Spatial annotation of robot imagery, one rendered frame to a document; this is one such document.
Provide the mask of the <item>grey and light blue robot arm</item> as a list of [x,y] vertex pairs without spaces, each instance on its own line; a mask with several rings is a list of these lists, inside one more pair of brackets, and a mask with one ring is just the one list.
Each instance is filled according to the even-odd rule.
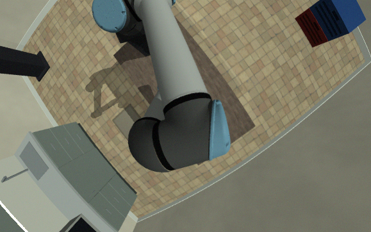
[[[212,101],[172,13],[176,0],[93,0],[97,25],[131,36],[144,27],[158,91],[128,135],[143,167],[171,172],[226,154],[231,146],[220,100]],[[167,169],[167,170],[166,170]]]

